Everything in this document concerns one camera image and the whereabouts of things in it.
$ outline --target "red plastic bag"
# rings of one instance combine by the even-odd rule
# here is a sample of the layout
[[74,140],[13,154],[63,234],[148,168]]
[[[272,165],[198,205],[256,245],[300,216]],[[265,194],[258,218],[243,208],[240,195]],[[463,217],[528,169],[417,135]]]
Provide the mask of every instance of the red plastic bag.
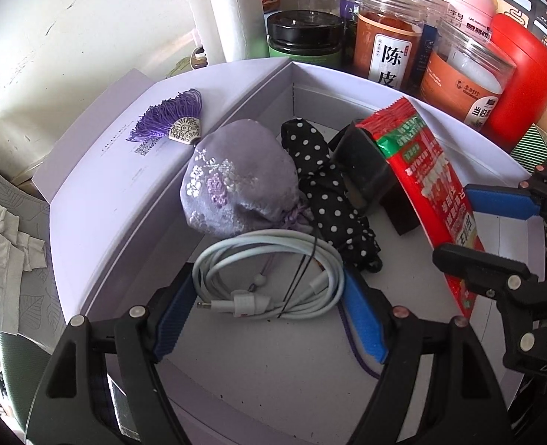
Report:
[[[433,247],[454,243],[483,251],[471,204],[431,130],[405,97],[360,122],[405,189]],[[446,276],[465,317],[476,295]]]

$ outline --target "silver pendant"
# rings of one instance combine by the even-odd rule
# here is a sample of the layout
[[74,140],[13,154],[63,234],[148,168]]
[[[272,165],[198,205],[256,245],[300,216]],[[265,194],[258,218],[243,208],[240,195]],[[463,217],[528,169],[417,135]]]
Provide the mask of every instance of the silver pendant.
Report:
[[201,121],[195,117],[179,118],[172,124],[168,138],[182,144],[197,144],[201,140]]

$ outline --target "purple tassel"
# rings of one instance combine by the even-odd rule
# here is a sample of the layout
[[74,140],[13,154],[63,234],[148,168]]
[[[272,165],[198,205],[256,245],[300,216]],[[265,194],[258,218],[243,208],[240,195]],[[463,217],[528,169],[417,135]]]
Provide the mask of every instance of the purple tassel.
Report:
[[168,136],[174,141],[193,144],[201,138],[198,117],[202,105],[201,93],[194,88],[163,100],[160,105],[151,106],[138,120],[127,140],[140,142]]

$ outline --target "green chair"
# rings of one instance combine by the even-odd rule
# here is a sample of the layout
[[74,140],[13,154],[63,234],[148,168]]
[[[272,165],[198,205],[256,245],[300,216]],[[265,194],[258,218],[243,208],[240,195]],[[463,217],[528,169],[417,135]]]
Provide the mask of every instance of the green chair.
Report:
[[22,430],[51,355],[19,334],[0,333],[1,369],[7,397]]

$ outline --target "paper towel roll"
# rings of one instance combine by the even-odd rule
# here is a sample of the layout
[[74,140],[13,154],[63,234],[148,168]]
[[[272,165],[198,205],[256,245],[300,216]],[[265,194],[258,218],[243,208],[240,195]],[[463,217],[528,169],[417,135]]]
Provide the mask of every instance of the paper towel roll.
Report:
[[269,56],[261,0],[211,0],[211,4],[227,62]]
[[226,62],[211,0],[188,0],[209,65]]

